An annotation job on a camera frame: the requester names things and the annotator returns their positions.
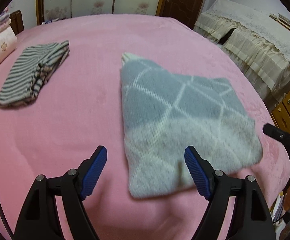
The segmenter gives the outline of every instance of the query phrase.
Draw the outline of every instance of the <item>striped shirt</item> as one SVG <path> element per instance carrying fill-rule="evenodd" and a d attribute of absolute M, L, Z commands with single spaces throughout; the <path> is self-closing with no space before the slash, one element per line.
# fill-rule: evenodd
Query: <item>striped shirt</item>
<path fill-rule="evenodd" d="M 69 41 L 27 47 L 11 68 L 0 91 L 0 108 L 27 105 L 69 53 Z"/>

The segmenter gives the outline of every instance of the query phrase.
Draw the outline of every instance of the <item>blue gripper pad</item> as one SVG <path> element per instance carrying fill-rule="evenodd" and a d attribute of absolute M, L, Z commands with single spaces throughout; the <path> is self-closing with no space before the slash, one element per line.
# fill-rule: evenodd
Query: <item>blue gripper pad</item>
<path fill-rule="evenodd" d="M 93 193 L 106 161 L 107 150 L 105 147 L 103 147 L 83 178 L 82 190 L 80 193 L 82 200 Z"/>
<path fill-rule="evenodd" d="M 194 153 L 192 152 L 191 147 L 186 148 L 184 158 L 199 195 L 205 197 L 205 199 L 208 200 L 212 195 L 212 192 L 210 191 L 209 179 L 199 164 Z"/>

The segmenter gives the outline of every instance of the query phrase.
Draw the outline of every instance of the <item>pink blanket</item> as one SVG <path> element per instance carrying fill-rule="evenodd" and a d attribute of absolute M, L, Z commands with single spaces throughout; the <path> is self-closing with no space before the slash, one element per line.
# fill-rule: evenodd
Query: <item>pink blanket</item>
<path fill-rule="evenodd" d="M 272 123 L 252 85 L 217 46 L 170 18 L 99 15 L 73 18 L 25 30 L 18 48 L 0 66 L 0 88 L 27 46 L 70 41 L 70 55 L 41 90 L 37 101 L 0 110 L 0 199 L 14 230 L 27 192 L 38 174 L 63 175 L 89 158 L 98 145 L 108 161 L 84 206 L 100 239 L 191 239 L 207 207 L 195 189 L 150 200 L 128 192 L 124 154 L 120 68 L 123 52 L 157 62 L 174 73 L 230 80 L 248 114 L 256 120 L 263 159 L 238 174 L 256 177 L 268 205 L 283 189 L 290 162 L 282 145 L 262 133 Z M 72 239 L 58 198 L 66 239 Z M 229 227 L 233 199 L 221 236 Z M 0 230 L 7 236 L 0 221 Z"/>

